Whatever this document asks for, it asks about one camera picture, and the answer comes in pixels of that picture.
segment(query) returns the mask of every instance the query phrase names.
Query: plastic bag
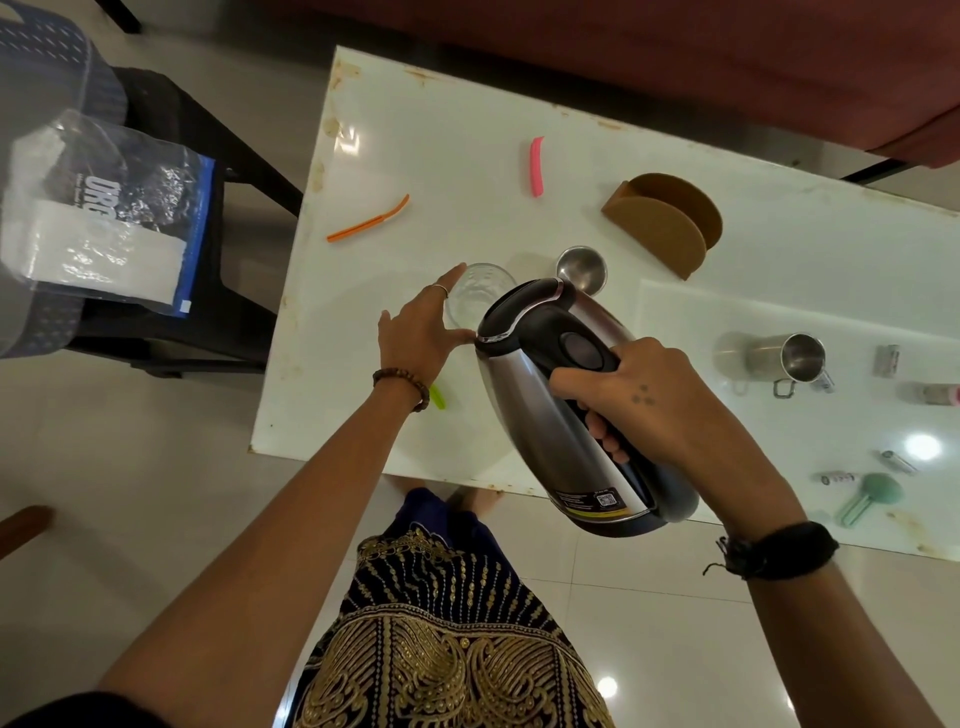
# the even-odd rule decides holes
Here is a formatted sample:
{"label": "plastic bag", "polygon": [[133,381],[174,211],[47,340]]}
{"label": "plastic bag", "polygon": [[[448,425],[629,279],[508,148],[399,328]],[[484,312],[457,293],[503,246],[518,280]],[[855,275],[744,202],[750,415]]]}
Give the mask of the plastic bag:
{"label": "plastic bag", "polygon": [[0,261],[36,288],[185,316],[213,160],[80,114],[17,139]]}

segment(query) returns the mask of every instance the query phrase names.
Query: steel bowl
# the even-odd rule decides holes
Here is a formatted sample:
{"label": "steel bowl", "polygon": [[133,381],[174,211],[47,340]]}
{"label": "steel bowl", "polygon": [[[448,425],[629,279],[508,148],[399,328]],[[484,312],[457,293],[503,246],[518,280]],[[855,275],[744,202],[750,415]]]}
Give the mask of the steel bowl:
{"label": "steel bowl", "polygon": [[557,258],[557,276],[588,296],[596,296],[607,283],[607,261],[592,248],[575,245]]}

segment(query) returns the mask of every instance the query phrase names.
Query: beaded bracelet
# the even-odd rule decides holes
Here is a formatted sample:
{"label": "beaded bracelet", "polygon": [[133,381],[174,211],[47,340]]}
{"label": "beaded bracelet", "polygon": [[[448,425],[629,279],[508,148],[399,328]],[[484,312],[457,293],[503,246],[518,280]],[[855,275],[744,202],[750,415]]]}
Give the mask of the beaded bracelet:
{"label": "beaded bracelet", "polygon": [[414,412],[422,412],[430,404],[430,390],[427,388],[427,386],[423,382],[421,382],[419,379],[417,379],[415,376],[413,376],[410,372],[408,372],[405,369],[399,369],[398,367],[388,367],[387,369],[378,369],[376,372],[373,373],[373,386],[375,387],[376,383],[380,381],[380,379],[386,376],[396,376],[397,378],[400,378],[400,379],[406,379],[415,387],[417,387],[417,391],[420,392],[420,402],[417,404],[416,407],[414,407]]}

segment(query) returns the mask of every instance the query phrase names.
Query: brown stool leg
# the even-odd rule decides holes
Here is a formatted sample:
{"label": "brown stool leg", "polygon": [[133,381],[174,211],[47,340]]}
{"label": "brown stool leg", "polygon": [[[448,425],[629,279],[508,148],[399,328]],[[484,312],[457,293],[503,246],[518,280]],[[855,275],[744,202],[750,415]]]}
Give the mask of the brown stool leg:
{"label": "brown stool leg", "polygon": [[53,508],[31,505],[0,521],[0,559],[47,530],[53,519]]}

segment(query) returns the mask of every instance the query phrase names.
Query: person's left hand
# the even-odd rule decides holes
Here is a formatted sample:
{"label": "person's left hand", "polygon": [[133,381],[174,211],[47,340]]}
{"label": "person's left hand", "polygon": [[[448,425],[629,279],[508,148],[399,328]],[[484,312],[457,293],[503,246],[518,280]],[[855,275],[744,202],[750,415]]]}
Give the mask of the person's left hand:
{"label": "person's left hand", "polygon": [[380,367],[405,369],[426,386],[444,367],[446,358],[461,344],[472,344],[476,332],[469,328],[444,327],[444,301],[467,268],[466,263],[454,266],[407,302],[391,317],[390,311],[380,314]]}

